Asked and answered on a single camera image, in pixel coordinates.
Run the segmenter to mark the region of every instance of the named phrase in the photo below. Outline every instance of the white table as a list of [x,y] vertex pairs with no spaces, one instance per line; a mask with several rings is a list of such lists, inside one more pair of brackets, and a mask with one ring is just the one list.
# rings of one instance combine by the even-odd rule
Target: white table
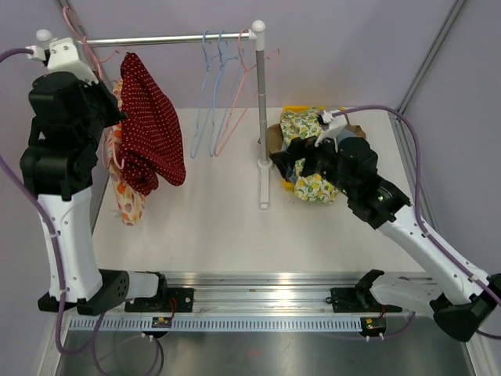
[[[269,125],[278,122],[280,112],[269,109]],[[194,160],[189,146],[196,110],[179,110],[178,115],[185,183],[174,187],[160,178],[160,187],[148,196],[145,215],[134,227],[114,216],[117,204],[109,184],[93,237],[100,268],[199,273],[422,271],[398,245],[357,219],[343,195],[333,204],[304,202],[284,190],[276,168],[271,172],[270,207],[259,209],[256,109],[247,112],[221,157],[210,158],[202,143]],[[380,174],[410,195],[388,116],[367,111],[350,119],[362,126],[379,154]]]

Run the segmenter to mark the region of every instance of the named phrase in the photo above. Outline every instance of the orange patterned cloth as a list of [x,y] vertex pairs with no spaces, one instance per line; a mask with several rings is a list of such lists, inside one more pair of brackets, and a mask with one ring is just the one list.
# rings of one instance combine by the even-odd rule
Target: orange patterned cloth
[[[120,80],[114,87],[113,94],[118,99],[118,108],[122,107],[121,101],[122,81]],[[110,179],[113,184],[115,197],[117,198],[118,208],[121,212],[122,222],[127,226],[134,226],[142,217],[146,204],[146,196],[136,190],[125,181],[121,170],[117,167],[113,159],[113,149],[115,155],[121,145],[122,124],[114,125],[106,135],[106,165],[110,171]]]

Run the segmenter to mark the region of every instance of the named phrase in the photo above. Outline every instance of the yellow basket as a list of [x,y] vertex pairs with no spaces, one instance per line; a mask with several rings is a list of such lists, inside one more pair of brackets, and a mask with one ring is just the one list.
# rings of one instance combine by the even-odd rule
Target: yellow basket
[[[282,109],[282,112],[285,112],[285,111],[302,112],[302,111],[306,111],[312,107],[318,107],[319,110],[326,109],[325,106],[284,106]],[[287,182],[285,179],[282,179],[282,184],[283,184],[283,187],[285,188],[285,190],[289,190],[291,192],[294,191],[294,184],[293,183]]]

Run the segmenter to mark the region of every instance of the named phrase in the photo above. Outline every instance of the metal rod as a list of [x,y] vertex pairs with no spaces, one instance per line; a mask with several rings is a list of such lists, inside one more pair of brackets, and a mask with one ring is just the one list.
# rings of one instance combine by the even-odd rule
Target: metal rod
[[409,86],[409,89],[407,89],[404,98],[402,99],[400,105],[398,106],[398,112],[400,112],[401,114],[404,114],[405,111],[407,110],[407,107],[409,107],[410,102],[413,100],[414,95],[416,94],[417,90],[423,83],[423,80],[426,77],[427,72],[431,67],[431,64],[434,62],[438,53],[441,51],[444,41],[449,36],[449,32],[456,23],[458,16],[463,11],[464,6],[466,5],[467,2],[468,0],[455,0],[454,4],[452,4],[452,7],[449,10],[449,13],[447,14],[447,17],[445,18],[442,26],[440,27],[437,36],[433,40],[433,43],[431,44],[431,47],[428,50],[426,57],[421,63],[420,69],[417,71],[416,76],[413,79],[413,82]]
[[259,136],[261,137],[261,152],[259,159],[268,162],[268,118],[266,116],[266,76],[265,51],[256,51],[256,71],[258,73],[258,109]]
[[[223,33],[222,41],[236,41],[240,33]],[[174,43],[195,43],[202,42],[203,34],[198,35],[176,35],[171,37],[141,37],[141,38],[110,38],[110,39],[89,39],[87,44],[91,47],[118,47],[124,45],[168,45]],[[205,40],[207,42],[217,42],[219,34],[207,34]],[[255,40],[255,35],[252,31],[242,33],[242,40]]]

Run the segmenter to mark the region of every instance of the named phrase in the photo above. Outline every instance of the black wire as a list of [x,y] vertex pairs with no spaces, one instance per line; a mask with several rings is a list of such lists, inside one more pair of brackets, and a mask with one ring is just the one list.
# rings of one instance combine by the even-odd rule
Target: black wire
[[160,347],[160,368],[158,369],[157,376],[160,376],[162,374],[162,370],[164,369],[165,355],[162,342],[158,341],[158,347]]

